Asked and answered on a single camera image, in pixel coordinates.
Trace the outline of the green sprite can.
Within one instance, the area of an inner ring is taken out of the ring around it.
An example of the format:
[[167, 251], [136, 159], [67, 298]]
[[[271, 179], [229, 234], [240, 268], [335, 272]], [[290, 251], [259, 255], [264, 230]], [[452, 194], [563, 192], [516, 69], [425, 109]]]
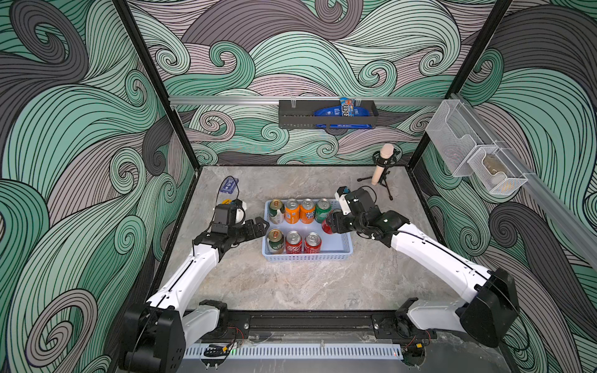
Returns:
[[323, 223], [326, 220], [326, 217], [331, 212], [331, 202], [326, 198], [321, 198], [318, 200], [315, 209], [315, 220], [318, 223]]

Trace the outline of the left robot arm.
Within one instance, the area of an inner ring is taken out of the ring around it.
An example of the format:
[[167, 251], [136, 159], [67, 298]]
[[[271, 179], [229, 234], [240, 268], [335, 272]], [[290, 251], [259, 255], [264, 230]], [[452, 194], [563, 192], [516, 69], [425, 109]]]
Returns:
[[237, 245], [267, 235], [269, 223], [246, 219], [245, 204], [217, 205], [208, 228], [192, 242], [187, 259], [160, 290], [124, 314], [118, 367], [126, 372], [175, 372], [187, 347], [225, 327], [227, 307], [207, 302], [187, 307], [209, 272]]

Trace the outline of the orange can back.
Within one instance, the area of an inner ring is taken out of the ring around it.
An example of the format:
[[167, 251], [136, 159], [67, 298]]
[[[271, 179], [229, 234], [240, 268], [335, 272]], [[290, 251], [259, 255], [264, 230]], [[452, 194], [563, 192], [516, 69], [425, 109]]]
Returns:
[[311, 224], [315, 220], [316, 204], [312, 199], [306, 198], [300, 204], [300, 221], [303, 224]]
[[300, 220], [300, 203], [295, 199], [288, 199], [285, 202], [285, 221], [291, 225]]

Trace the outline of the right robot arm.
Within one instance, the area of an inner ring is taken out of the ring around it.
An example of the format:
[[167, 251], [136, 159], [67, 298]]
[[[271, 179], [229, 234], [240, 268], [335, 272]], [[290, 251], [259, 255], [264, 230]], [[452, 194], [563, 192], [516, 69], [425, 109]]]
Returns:
[[406, 308], [408, 321], [420, 330], [466, 333], [496, 348], [519, 316], [516, 283], [502, 268], [490, 270], [431, 239], [396, 211], [381, 212], [358, 203], [343, 203], [326, 217], [333, 233], [355, 232], [402, 253], [444, 281], [460, 297], [454, 302], [415, 300]]

